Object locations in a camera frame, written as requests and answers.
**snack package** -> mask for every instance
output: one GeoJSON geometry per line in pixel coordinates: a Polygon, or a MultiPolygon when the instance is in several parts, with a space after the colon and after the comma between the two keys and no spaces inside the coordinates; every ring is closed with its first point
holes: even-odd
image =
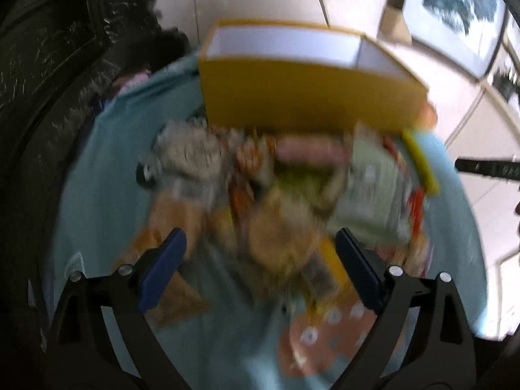
{"type": "Polygon", "coordinates": [[[348,138],[327,135],[285,135],[276,140],[276,159],[284,164],[339,167],[350,162],[352,143],[348,138]]]}
{"type": "Polygon", "coordinates": [[[327,229],[348,227],[368,245],[404,244],[410,240],[408,199],[412,182],[382,144],[354,139],[347,188],[340,196],[327,229]]]}
{"type": "Polygon", "coordinates": [[[229,181],[228,194],[233,223],[240,234],[255,204],[253,189],[245,178],[234,175],[229,181]]]}
{"type": "Polygon", "coordinates": [[[433,256],[433,245],[424,233],[406,245],[376,246],[375,251],[389,264],[400,265],[404,271],[413,277],[425,277],[433,256]]]}
{"type": "Polygon", "coordinates": [[[321,193],[331,177],[330,168],[279,165],[275,183],[285,193],[297,195],[314,206],[320,203],[321,193]]]}
{"type": "Polygon", "coordinates": [[[237,167],[245,177],[268,188],[272,185],[275,174],[274,153],[276,144],[274,138],[262,136],[256,140],[248,138],[237,149],[237,167]]]}
{"type": "Polygon", "coordinates": [[[203,206],[193,201],[179,201],[174,191],[159,191],[150,209],[148,227],[157,230],[162,242],[174,229],[179,227],[188,241],[184,259],[189,259],[201,236],[204,222],[203,206]]]}
{"type": "Polygon", "coordinates": [[[166,286],[157,308],[151,309],[148,317],[162,328],[203,314],[209,309],[209,302],[176,272],[166,286]]]}
{"type": "Polygon", "coordinates": [[[407,174],[408,166],[406,165],[406,160],[402,156],[401,152],[396,147],[390,136],[383,136],[383,148],[390,153],[390,155],[396,161],[399,168],[407,174]]]}
{"type": "MultiPolygon", "coordinates": [[[[143,227],[134,237],[128,250],[114,263],[114,270],[122,264],[135,264],[147,249],[155,248],[162,242],[159,230],[143,227]]],[[[168,283],[157,308],[147,315],[159,326],[173,324],[192,315],[206,312],[210,304],[191,285],[175,272],[168,283]]]]}
{"type": "Polygon", "coordinates": [[[240,141],[241,134],[234,130],[212,131],[199,124],[169,121],[151,151],[140,157],[137,182],[154,187],[172,175],[203,182],[223,181],[240,141]]]}
{"type": "MultiPolygon", "coordinates": [[[[229,217],[224,222],[227,237],[229,217]]],[[[248,208],[239,231],[234,265],[256,301],[287,290],[324,236],[305,200],[276,186],[248,208]]]]}

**yellow box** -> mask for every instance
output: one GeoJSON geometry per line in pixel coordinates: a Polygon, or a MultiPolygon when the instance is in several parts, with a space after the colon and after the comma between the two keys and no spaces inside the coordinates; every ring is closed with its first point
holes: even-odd
{"type": "Polygon", "coordinates": [[[210,124],[274,130],[414,127],[427,87],[365,34],[261,20],[215,25],[199,56],[210,124]]]}

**blue gripper pad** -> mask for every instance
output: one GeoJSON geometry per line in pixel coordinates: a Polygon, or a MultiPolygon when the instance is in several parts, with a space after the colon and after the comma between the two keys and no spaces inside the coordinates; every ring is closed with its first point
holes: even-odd
{"type": "Polygon", "coordinates": [[[336,253],[367,309],[376,314],[386,306],[382,280],[384,262],[373,251],[363,250],[348,229],[336,234],[336,253]]]}
{"type": "Polygon", "coordinates": [[[161,243],[160,254],[139,283],[140,299],[137,307],[143,314],[157,307],[166,286],[183,260],[186,243],[186,235],[177,228],[161,243]]]}

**framed picture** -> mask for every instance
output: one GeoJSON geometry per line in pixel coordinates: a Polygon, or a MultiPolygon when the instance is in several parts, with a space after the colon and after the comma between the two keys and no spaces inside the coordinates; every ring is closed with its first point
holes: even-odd
{"type": "Polygon", "coordinates": [[[414,39],[485,76],[504,29],[502,0],[405,0],[402,12],[414,39]]]}

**pink package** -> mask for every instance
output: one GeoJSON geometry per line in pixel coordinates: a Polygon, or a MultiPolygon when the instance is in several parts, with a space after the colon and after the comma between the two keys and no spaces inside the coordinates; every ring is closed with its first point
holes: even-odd
{"type": "Polygon", "coordinates": [[[276,158],[285,164],[314,167],[344,166],[350,161],[352,145],[330,136],[283,136],[276,141],[276,158]]]}

